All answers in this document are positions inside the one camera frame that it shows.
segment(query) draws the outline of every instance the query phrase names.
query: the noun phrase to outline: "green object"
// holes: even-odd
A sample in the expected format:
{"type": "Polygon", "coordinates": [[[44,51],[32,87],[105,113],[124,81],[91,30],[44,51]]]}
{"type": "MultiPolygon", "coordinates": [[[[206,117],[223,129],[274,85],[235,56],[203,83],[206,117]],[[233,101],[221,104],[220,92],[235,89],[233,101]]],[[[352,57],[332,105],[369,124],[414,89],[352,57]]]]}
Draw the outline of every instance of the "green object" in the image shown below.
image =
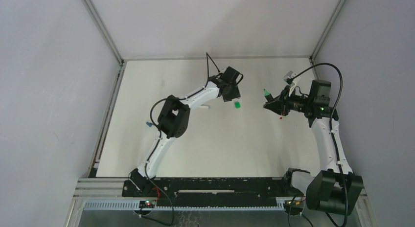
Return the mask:
{"type": "Polygon", "coordinates": [[[264,96],[268,96],[268,95],[270,95],[271,93],[269,93],[267,90],[265,90],[264,89],[264,96]]]}

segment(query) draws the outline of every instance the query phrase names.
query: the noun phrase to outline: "gray wall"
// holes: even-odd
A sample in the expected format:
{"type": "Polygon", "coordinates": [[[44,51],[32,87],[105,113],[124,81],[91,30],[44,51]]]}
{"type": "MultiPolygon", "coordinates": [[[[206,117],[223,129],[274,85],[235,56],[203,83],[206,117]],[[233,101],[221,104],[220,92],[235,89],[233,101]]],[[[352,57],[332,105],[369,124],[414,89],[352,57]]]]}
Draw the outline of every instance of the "gray wall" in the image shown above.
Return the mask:
{"type": "MultiPolygon", "coordinates": [[[[415,0],[349,0],[317,57],[344,76],[342,143],[381,227],[414,226],[415,0]]],[[[322,79],[335,71],[321,68],[322,79]]]]}
{"type": "Polygon", "coordinates": [[[81,0],[0,3],[0,226],[62,226],[118,65],[81,0]]]}

